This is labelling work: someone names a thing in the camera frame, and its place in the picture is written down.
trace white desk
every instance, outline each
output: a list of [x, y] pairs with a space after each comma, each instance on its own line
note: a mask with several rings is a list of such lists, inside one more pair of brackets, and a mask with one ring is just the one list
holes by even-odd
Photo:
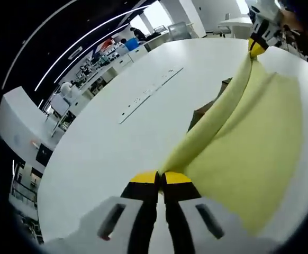
[[238, 17], [236, 19], [229, 19], [225, 21], [221, 21], [219, 26], [244, 26], [247, 28], [251, 28], [253, 26], [249, 17]]
[[[108, 196], [119, 196], [137, 173], [157, 169], [187, 132], [193, 111], [214, 99], [247, 54], [248, 41], [194, 39], [165, 43], [114, 78], [74, 120], [57, 145], [38, 190], [44, 240], [65, 237]], [[286, 240], [308, 212], [308, 63], [270, 47], [259, 57], [269, 71], [297, 77], [304, 144], [284, 201], [260, 235]], [[184, 69], [124, 123], [120, 113], [163, 68]], [[160, 197], [150, 253], [172, 253]]]
[[218, 26], [228, 26], [232, 31], [232, 38], [247, 39], [251, 34], [253, 24], [249, 17], [238, 17], [222, 21]]
[[142, 44], [143, 46], [146, 47], [147, 51], [151, 51], [165, 42], [169, 40], [169, 32], [168, 31], [163, 31], [161, 35], [151, 39], [150, 41], [147, 41], [146, 43]]

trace yellow cloth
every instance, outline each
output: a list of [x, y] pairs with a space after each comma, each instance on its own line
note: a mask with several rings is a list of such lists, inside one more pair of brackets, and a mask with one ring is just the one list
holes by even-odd
[[159, 170], [183, 173], [251, 233], [277, 210], [302, 146], [297, 80], [247, 55], [229, 86]]

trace chair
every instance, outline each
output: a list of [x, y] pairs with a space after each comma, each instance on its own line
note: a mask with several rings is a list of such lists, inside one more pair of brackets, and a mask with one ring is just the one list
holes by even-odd
[[[226, 13], [224, 20], [228, 20], [230, 17], [230, 13]], [[219, 34], [221, 37], [223, 35], [224, 38], [226, 38], [226, 34], [231, 34], [232, 31], [230, 30], [230, 28], [228, 26], [220, 26], [218, 27], [213, 34]]]
[[168, 27], [171, 41], [178, 41], [184, 39], [191, 39], [192, 36], [188, 31], [188, 27], [185, 22], [179, 22]]

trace person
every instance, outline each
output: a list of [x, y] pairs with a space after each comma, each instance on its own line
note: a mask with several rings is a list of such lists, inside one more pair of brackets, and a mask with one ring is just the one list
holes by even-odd
[[146, 36], [141, 32], [140, 29], [131, 28], [131, 31], [134, 33], [135, 37], [138, 38], [139, 41], [146, 41]]

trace white cabinet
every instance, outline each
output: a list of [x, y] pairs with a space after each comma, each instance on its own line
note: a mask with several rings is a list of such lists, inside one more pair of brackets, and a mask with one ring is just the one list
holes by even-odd
[[130, 51], [128, 55], [133, 60], [133, 62], [139, 60], [141, 57], [146, 55], [148, 53], [147, 49], [144, 47], [144, 45], [139, 46], [138, 48]]
[[120, 74], [123, 70], [127, 69], [131, 64], [133, 63], [132, 59], [127, 55], [124, 55], [123, 57], [120, 57], [115, 60], [115, 63], [113, 64], [114, 70]]
[[90, 99], [87, 98], [85, 94], [82, 94], [80, 97], [76, 99], [75, 102], [73, 102], [73, 104], [71, 104], [69, 111], [71, 111], [74, 116], [78, 116], [89, 102]]

